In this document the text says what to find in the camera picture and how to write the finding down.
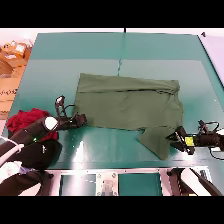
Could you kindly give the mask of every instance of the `red fabric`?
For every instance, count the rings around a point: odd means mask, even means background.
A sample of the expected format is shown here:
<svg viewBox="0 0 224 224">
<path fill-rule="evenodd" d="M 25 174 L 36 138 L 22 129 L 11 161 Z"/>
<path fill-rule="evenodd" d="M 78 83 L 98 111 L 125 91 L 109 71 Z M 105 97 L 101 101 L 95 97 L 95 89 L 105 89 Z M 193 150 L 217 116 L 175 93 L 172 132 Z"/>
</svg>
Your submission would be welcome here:
<svg viewBox="0 0 224 224">
<path fill-rule="evenodd" d="M 31 111 L 24 112 L 22 110 L 19 110 L 17 115 L 12 116 L 9 118 L 8 122 L 6 123 L 6 126 L 8 130 L 15 133 L 26 126 L 34 123 L 36 120 L 49 116 L 50 114 L 45 110 L 39 110 L 33 108 Z M 45 141 L 47 139 L 55 139 L 58 140 L 58 132 L 50 132 L 47 136 L 41 139 L 42 141 Z"/>
</svg>

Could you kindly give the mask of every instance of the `green table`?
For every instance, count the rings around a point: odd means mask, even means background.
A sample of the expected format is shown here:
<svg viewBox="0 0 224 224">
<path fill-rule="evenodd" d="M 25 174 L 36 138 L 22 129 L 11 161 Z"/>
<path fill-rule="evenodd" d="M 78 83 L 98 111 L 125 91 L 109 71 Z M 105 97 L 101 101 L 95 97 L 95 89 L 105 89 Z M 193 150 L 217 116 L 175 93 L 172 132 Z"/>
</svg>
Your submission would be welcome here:
<svg viewBox="0 0 224 224">
<path fill-rule="evenodd" d="M 164 70 L 160 70 L 161 74 L 157 76 L 157 68 L 161 67 Z M 173 76 L 171 73 L 174 67 L 179 70 L 174 69 Z M 56 116 L 55 99 L 63 94 L 66 104 L 74 103 L 81 72 L 117 75 L 118 70 L 120 76 L 178 78 L 185 91 L 180 96 L 185 109 L 186 129 L 189 132 L 197 131 L 198 118 L 205 121 L 217 120 L 224 127 L 223 87 L 199 38 L 192 35 L 38 34 L 9 116 L 16 114 L 19 109 L 32 108 L 48 110 Z M 177 71 L 188 73 L 183 75 L 185 73 L 181 72 L 179 77 Z M 94 127 L 60 132 L 63 151 L 50 169 L 207 165 L 213 182 L 224 193 L 220 178 L 224 174 L 224 162 L 211 158 L 207 149 L 199 149 L 191 157 L 171 149 L 170 158 L 160 161 L 138 142 L 137 135 L 138 131 Z"/>
</svg>

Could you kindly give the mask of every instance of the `green fabric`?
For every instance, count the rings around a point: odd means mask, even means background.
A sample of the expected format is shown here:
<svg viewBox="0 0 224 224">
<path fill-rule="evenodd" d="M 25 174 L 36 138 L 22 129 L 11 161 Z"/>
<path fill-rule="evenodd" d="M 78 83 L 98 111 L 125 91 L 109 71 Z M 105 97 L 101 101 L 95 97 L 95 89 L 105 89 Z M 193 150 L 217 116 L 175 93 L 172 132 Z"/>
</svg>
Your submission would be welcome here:
<svg viewBox="0 0 224 224">
<path fill-rule="evenodd" d="M 89 126 L 127 130 L 145 129 L 139 141 L 160 159 L 167 159 L 165 138 L 183 122 L 179 82 L 80 74 L 76 112 Z"/>
</svg>

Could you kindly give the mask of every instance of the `yellow label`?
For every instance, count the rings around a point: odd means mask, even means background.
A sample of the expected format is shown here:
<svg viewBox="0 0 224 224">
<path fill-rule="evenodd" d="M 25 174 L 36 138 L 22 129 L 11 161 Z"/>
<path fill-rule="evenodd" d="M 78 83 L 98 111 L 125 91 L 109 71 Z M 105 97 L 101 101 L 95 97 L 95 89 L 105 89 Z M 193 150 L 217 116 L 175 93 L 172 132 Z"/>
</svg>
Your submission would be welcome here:
<svg viewBox="0 0 224 224">
<path fill-rule="evenodd" d="M 185 142 L 187 146 L 194 146 L 193 137 L 185 137 Z"/>
</svg>

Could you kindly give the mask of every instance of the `folded green shirt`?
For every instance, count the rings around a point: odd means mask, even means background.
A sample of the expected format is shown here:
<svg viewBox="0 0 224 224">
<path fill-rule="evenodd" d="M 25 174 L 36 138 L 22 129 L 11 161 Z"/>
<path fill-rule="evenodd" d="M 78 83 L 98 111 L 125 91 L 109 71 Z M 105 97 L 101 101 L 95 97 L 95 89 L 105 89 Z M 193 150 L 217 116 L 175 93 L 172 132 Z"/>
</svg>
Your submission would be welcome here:
<svg viewBox="0 0 224 224">
<path fill-rule="evenodd" d="M 183 122 L 177 80 L 136 79 L 80 74 L 76 112 L 87 125 L 126 130 L 144 129 L 139 141 L 160 159 L 167 159 L 166 136 Z"/>
</svg>

